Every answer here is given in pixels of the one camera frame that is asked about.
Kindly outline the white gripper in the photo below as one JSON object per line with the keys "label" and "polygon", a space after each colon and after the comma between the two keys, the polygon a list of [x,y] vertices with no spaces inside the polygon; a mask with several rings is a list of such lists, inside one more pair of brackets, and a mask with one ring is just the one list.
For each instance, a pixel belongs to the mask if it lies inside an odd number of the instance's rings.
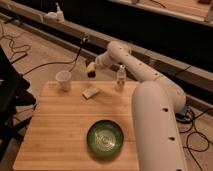
{"label": "white gripper", "polygon": [[89,75],[95,75],[97,69],[106,69],[107,68],[107,56],[99,55],[95,59],[95,66],[93,64],[89,64],[87,67],[87,73]]}

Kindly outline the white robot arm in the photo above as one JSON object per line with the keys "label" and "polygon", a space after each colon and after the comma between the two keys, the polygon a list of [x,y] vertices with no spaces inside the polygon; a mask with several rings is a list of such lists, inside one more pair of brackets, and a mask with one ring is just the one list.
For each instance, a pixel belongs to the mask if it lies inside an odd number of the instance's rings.
{"label": "white robot arm", "polygon": [[175,114],[186,104],[184,90],[131,54],[131,47],[111,41],[94,67],[122,63],[139,81],[131,98],[140,171],[188,171]]}

